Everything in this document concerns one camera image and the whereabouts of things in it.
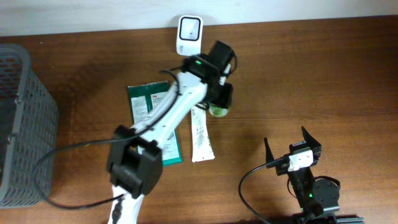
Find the white cream tube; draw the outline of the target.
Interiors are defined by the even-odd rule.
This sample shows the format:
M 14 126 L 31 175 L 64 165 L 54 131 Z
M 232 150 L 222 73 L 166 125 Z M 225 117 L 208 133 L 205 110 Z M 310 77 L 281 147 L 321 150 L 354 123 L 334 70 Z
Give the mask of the white cream tube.
M 213 148 L 211 146 L 207 125 L 206 111 L 197 108 L 191 109 L 192 122 L 192 162 L 209 161 L 215 158 Z

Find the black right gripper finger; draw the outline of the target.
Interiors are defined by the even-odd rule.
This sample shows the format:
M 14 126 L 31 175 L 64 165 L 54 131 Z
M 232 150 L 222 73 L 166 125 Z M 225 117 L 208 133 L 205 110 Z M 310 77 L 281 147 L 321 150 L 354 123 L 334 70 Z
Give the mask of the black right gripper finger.
M 267 138 L 264 138 L 264 145 L 266 148 L 266 167 L 270 168 L 271 164 L 275 161 L 271 148 L 269 146 Z
M 309 134 L 309 132 L 302 126 L 303 138 L 311 149 L 321 149 L 322 145 Z

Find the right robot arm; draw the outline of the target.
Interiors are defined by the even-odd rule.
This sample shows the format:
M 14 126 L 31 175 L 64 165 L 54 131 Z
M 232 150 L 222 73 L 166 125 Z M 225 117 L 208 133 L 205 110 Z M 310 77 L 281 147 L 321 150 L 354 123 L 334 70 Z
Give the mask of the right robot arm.
M 294 196 L 300 205 L 301 212 L 291 217 L 280 217 L 271 220 L 272 223 L 304 224 L 330 223 L 354 224 L 364 223 L 364 218 L 357 216 L 337 216 L 340 210 L 340 181 L 329 176 L 315 177 L 311 167 L 319 161 L 322 145 L 301 127 L 303 141 L 289 146 L 289 153 L 274 158 L 268 140 L 266 147 L 266 167 L 275 168 L 276 174 L 287 175 L 288 183 L 292 185 Z

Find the green lid jar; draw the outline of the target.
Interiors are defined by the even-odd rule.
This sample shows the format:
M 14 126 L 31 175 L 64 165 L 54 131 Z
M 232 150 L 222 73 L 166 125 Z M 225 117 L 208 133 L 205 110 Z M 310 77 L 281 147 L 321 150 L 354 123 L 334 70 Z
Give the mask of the green lid jar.
M 222 118 L 228 114 L 229 109 L 222 108 L 222 107 L 215 106 L 215 105 L 210 105 L 208 111 L 210 112 L 210 114 L 212 116 L 217 117 L 217 118 Z

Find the green glove package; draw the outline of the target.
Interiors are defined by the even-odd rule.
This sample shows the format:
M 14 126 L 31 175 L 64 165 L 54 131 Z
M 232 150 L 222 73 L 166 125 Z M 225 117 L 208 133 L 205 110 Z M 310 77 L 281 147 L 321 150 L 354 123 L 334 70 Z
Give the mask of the green glove package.
M 168 81 L 128 86 L 133 123 L 140 122 L 152 109 L 157 107 L 169 90 Z M 176 131 L 167 138 L 162 151 L 163 166 L 182 163 L 182 155 Z

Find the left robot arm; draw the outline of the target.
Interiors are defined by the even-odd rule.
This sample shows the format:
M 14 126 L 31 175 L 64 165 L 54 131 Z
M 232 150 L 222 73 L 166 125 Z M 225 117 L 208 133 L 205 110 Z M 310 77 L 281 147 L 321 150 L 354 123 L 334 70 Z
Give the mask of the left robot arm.
M 131 128 L 116 128 L 106 164 L 116 197 L 109 223 L 137 222 L 144 197 L 162 175 L 166 139 L 192 108 L 203 103 L 208 110 L 228 112 L 233 86 L 225 80 L 237 61 L 234 50 L 219 40 L 210 53 L 185 58 L 160 104 Z

